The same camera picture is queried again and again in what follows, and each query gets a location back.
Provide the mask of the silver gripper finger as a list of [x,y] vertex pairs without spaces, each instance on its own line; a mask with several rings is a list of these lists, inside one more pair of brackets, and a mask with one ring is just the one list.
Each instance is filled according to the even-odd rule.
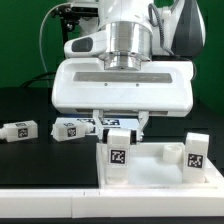
[[103,127],[104,112],[102,110],[93,110],[93,119],[95,121],[96,128],[98,129],[98,139],[101,143],[107,142],[107,135],[109,130]]
[[139,144],[143,139],[143,131],[148,124],[149,112],[148,111],[139,111],[138,112],[138,126],[136,130],[131,131],[131,143]]

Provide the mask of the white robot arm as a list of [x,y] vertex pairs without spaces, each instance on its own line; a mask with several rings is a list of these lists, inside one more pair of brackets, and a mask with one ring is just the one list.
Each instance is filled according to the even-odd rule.
[[99,0],[96,8],[89,34],[64,45],[54,107],[92,113],[99,133],[106,114],[136,116],[138,141],[151,116],[186,116],[193,106],[192,59],[205,44],[197,1],[157,8],[154,0]]

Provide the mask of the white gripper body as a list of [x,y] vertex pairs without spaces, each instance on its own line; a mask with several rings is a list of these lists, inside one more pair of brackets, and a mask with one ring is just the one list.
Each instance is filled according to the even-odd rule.
[[107,114],[184,117],[192,109],[193,63],[153,61],[139,71],[106,70],[97,58],[71,58],[58,67],[52,104],[67,114],[102,110]]

